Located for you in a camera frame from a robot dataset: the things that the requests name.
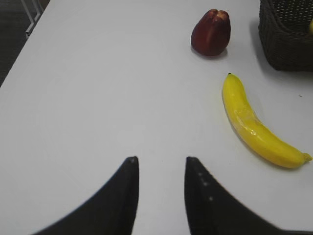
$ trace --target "fake fruit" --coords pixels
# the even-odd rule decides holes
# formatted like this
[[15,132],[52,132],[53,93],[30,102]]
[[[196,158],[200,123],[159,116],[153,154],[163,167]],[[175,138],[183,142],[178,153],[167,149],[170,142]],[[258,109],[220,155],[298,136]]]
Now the fake fruit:
[[313,20],[311,21],[310,25],[309,25],[309,33],[311,35],[313,35]]
[[197,23],[192,35],[191,46],[201,55],[221,54],[230,39],[230,19],[225,11],[209,10]]
[[287,168],[297,168],[311,161],[308,153],[278,139],[257,118],[238,77],[228,74],[223,85],[223,101],[228,118],[238,135],[268,161]]

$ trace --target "apple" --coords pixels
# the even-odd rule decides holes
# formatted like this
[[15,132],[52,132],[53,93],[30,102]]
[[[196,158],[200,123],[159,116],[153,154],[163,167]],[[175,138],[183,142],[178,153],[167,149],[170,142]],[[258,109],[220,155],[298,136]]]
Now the apple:
[[221,54],[230,40],[230,19],[225,11],[211,9],[201,18],[191,35],[191,46],[205,56]]

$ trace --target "banana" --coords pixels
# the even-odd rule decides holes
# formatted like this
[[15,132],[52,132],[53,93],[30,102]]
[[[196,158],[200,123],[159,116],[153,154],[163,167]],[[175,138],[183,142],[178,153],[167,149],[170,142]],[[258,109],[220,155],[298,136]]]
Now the banana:
[[223,102],[239,136],[263,158],[287,168],[297,168],[312,160],[308,153],[281,141],[260,122],[246,98],[240,79],[231,73],[223,84]]
[[311,21],[310,25],[309,25],[309,33],[311,35],[313,35],[313,20]]

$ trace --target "white table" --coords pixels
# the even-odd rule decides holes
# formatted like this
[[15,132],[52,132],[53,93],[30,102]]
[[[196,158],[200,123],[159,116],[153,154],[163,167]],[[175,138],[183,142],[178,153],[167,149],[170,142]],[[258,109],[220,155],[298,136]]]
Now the white table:
[[[211,60],[190,49],[210,8],[232,26],[227,53]],[[0,89],[0,234],[50,225],[134,155],[134,235],[189,234],[187,156],[267,221],[313,230],[312,163],[284,170],[254,156],[224,111],[232,72],[264,124],[313,153],[312,73],[268,65],[258,11],[258,0],[51,1]]]

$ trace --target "dark brown basket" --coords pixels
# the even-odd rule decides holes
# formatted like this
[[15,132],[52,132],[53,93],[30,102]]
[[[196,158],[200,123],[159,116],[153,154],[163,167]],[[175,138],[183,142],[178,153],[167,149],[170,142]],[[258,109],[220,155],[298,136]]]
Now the dark brown basket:
[[259,35],[268,62],[283,71],[313,71],[313,0],[261,0]]

